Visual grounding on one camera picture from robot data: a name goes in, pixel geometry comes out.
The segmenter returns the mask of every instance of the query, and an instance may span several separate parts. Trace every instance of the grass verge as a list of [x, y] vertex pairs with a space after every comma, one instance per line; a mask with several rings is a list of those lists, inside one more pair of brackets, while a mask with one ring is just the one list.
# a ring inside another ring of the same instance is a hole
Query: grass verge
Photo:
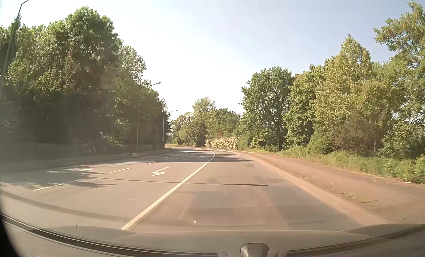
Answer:
[[386, 157], [364, 157], [345, 151], [335, 151], [328, 155], [312, 154], [307, 153], [306, 147], [302, 146], [279, 152], [261, 149], [246, 149], [246, 151], [303, 159], [330, 167], [425, 184], [425, 155], [417, 158], [417, 160], [399, 161]]

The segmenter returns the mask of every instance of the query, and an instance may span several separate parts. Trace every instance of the sidewalk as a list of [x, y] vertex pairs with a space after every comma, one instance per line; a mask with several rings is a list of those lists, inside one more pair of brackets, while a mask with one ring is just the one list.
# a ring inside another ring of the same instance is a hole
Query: sidewalk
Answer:
[[240, 151], [369, 209], [388, 223], [425, 224], [425, 186], [278, 155]]
[[88, 164], [90, 162], [125, 160], [125, 159], [131, 159], [138, 156], [150, 156], [150, 155], [163, 154], [171, 150], [172, 150], [171, 148], [165, 148], [160, 150], [151, 150], [151, 151], [127, 153], [127, 154], [81, 156], [81, 157], [72, 157], [72, 158], [63, 158], [63, 159], [45, 160], [45, 161], [30, 160], [30, 161], [20, 161], [20, 162], [5, 162], [5, 163], [0, 163], [0, 173], [20, 172], [20, 171], [26, 171], [29, 169], [32, 169], [32, 170], [49, 169], [49, 168], [56, 168], [61, 166]]

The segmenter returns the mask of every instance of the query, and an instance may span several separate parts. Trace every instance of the white lane line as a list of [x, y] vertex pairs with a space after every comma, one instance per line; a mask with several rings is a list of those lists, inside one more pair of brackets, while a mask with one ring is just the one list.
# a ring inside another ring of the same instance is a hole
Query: white lane line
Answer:
[[192, 178], [193, 175], [195, 175], [202, 168], [204, 168], [204, 166], [206, 166], [206, 164], [208, 164], [216, 156], [216, 153], [214, 153], [213, 151], [210, 151], [210, 152], [212, 152], [214, 155], [211, 157], [211, 159], [209, 159], [209, 161], [207, 161], [205, 164], [203, 164], [201, 167], [199, 167], [198, 170], [194, 171], [192, 174], [190, 174], [188, 177], [186, 177], [183, 181], [181, 181], [181, 183], [177, 184], [170, 191], [168, 191], [164, 195], [162, 195], [162, 197], [160, 197], [155, 202], [153, 202], [149, 207], [147, 207], [144, 211], [142, 211], [140, 214], [138, 214], [135, 218], [133, 218], [132, 220], [130, 220], [127, 224], [125, 224], [121, 228], [121, 230], [128, 230], [131, 227], [133, 227], [133, 225], [135, 225], [136, 223], [138, 223], [141, 219], [143, 219], [144, 217], [146, 217], [153, 209], [155, 209], [158, 205], [160, 205], [163, 200], [165, 200], [169, 195], [171, 195], [171, 193], [173, 193], [176, 189], [178, 189], [180, 186], [182, 186], [182, 184], [184, 184], [187, 180], [189, 180], [190, 178]]
[[124, 171], [124, 170], [128, 170], [128, 169], [131, 169], [131, 167], [130, 167], [130, 168], [121, 169], [121, 170], [118, 170], [118, 171], [113, 171], [113, 172], [110, 172], [110, 173], [119, 172], [119, 171]]
[[161, 168], [158, 171], [151, 172], [151, 173], [153, 174], [153, 176], [162, 175], [162, 174], [165, 174], [165, 172], [160, 172], [160, 171], [163, 171], [164, 169], [168, 169], [168, 167]]
[[73, 181], [70, 181], [70, 182], [61, 183], [61, 184], [55, 184], [55, 185], [52, 185], [52, 186], [49, 186], [49, 187], [45, 187], [45, 188], [35, 189], [34, 191], [39, 191], [39, 190], [43, 190], [43, 189], [47, 189], [47, 188], [53, 188], [53, 187], [56, 187], [56, 186], [61, 186], [61, 185], [72, 183], [72, 182], [76, 182], [76, 181], [79, 181], [79, 180], [81, 180], [81, 179], [76, 179], [76, 180], [73, 180]]

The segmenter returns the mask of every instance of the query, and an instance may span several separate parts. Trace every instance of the road edge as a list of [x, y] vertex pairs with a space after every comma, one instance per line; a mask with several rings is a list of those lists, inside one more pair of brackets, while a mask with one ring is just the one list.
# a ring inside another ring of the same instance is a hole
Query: road edge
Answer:
[[281, 177], [285, 178], [292, 184], [296, 185], [300, 189], [306, 191], [308, 194], [312, 195], [313, 197], [317, 198], [318, 200], [322, 201], [326, 205], [334, 208], [335, 210], [343, 213], [344, 215], [348, 216], [355, 222], [363, 225], [363, 226], [369, 226], [369, 225], [380, 225], [380, 224], [387, 224], [388, 222], [383, 219], [382, 217], [379, 217], [375, 213], [371, 213], [367, 209], [359, 206], [356, 203], [353, 203], [351, 201], [348, 201], [344, 198], [342, 198], [339, 195], [336, 195], [332, 192], [329, 192], [325, 190], [324, 188], [311, 183], [310, 181], [307, 181], [305, 179], [299, 178], [298, 176], [292, 174], [289, 171], [284, 171], [271, 163], [268, 163], [266, 161], [263, 161], [255, 156], [249, 155], [246, 152], [243, 151], [235, 151], [235, 150], [224, 150], [224, 149], [218, 149], [223, 151], [228, 151], [232, 153], [238, 153], [241, 155], [247, 155], [250, 158], [252, 158], [254, 161], [259, 162], [263, 166], [267, 167], [269, 170], [277, 173]]

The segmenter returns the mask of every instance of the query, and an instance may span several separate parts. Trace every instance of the windshield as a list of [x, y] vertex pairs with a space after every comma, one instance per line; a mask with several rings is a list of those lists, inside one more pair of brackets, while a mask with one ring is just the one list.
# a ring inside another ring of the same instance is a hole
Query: windshield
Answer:
[[425, 224], [425, 1], [0, 0], [0, 212], [93, 241]]

